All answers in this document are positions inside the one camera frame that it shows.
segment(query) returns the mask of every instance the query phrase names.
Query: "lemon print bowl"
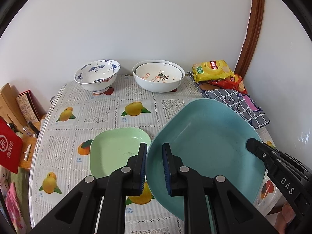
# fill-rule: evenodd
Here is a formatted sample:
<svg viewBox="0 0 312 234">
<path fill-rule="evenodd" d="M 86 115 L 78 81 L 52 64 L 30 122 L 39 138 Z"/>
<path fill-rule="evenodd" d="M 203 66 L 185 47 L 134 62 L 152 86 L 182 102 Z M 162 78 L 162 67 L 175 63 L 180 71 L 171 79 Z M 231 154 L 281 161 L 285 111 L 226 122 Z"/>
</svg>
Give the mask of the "lemon print bowl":
<svg viewBox="0 0 312 234">
<path fill-rule="evenodd" d="M 162 145 L 199 174 L 225 176 L 251 203 L 265 174 L 261 160 L 246 149 L 249 138 L 261 141 L 239 114 L 216 100 L 203 98 L 187 104 L 152 141 L 146 156 L 146 180 L 157 199 L 171 213 L 184 218 L 183 197 L 170 197 L 165 183 Z"/>
<path fill-rule="evenodd" d="M 148 134 L 138 128 L 106 130 L 98 134 L 90 147 L 90 170 L 93 176 L 109 176 L 138 154 L 140 143 L 151 144 Z"/>
<path fill-rule="evenodd" d="M 132 73 L 139 86 L 159 93 L 175 90 L 185 77 L 183 68 L 164 60 L 141 61 L 134 65 Z"/>
</svg>

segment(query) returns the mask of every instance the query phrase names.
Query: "pink fabric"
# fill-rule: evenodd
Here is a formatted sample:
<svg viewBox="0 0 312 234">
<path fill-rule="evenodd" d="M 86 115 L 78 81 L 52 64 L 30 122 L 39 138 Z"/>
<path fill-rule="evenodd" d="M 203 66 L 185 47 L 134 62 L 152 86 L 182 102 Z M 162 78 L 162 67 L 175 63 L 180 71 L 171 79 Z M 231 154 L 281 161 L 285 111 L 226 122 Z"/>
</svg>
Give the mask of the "pink fabric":
<svg viewBox="0 0 312 234">
<path fill-rule="evenodd" d="M 26 234 L 26 224 L 21 214 L 21 210 L 18 204 L 18 197 L 16 195 L 15 184 L 11 183 L 5 205 L 9 211 L 10 218 L 13 222 L 17 234 Z"/>
<path fill-rule="evenodd" d="M 248 97 L 248 95 L 243 95 L 243 98 L 252 111 L 254 112 L 261 111 L 258 107 L 255 106 L 255 104 L 252 102 L 250 97 Z"/>
</svg>

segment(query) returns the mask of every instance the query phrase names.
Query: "red paper bag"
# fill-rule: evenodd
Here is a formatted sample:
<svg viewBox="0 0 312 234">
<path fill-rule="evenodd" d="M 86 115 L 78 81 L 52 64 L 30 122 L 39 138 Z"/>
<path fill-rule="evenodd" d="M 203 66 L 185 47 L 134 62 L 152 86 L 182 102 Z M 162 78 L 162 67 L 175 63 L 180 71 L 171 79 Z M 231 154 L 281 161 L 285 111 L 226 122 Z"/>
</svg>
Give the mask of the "red paper bag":
<svg viewBox="0 0 312 234">
<path fill-rule="evenodd" d="M 17 174 L 23 141 L 0 119 L 0 165 Z"/>
</svg>

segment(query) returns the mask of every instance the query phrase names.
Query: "dish towel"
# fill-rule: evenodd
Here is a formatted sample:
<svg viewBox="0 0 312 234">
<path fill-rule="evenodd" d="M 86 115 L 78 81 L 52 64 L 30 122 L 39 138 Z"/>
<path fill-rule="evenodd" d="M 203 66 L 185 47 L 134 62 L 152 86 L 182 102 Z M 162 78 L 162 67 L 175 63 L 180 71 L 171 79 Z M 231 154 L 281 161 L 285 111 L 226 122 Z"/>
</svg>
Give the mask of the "dish towel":
<svg viewBox="0 0 312 234">
<path fill-rule="evenodd" d="M 17 234 L 26 234 L 26 223 L 21 214 L 21 209 L 18 204 L 18 197 L 16 195 L 15 184 L 11 183 L 5 205 L 9 211 L 10 218 Z"/>
<path fill-rule="evenodd" d="M 243 117 L 254 129 L 267 126 L 270 123 L 265 112 L 256 104 L 248 94 L 236 90 L 216 89 L 203 91 L 194 80 L 193 73 L 188 72 L 196 88 L 204 98 L 210 98 L 227 105 Z"/>
</svg>

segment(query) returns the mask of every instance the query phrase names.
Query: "chip bag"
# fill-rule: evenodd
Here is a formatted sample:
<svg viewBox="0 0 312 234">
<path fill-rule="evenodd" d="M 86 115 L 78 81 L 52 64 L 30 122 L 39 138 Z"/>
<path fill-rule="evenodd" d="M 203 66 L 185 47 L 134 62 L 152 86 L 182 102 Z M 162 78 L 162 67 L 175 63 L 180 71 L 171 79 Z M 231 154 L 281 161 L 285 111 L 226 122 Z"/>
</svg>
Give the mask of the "chip bag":
<svg viewBox="0 0 312 234">
<path fill-rule="evenodd" d="M 244 87 L 243 78 L 237 74 L 234 74 L 234 76 L 228 76 L 224 80 L 212 80 L 207 83 L 219 86 L 223 89 L 232 89 L 240 93 L 247 94 L 247 91 Z"/>
<path fill-rule="evenodd" d="M 224 60 L 202 62 L 193 65 L 195 82 L 225 79 L 234 76 Z"/>
</svg>

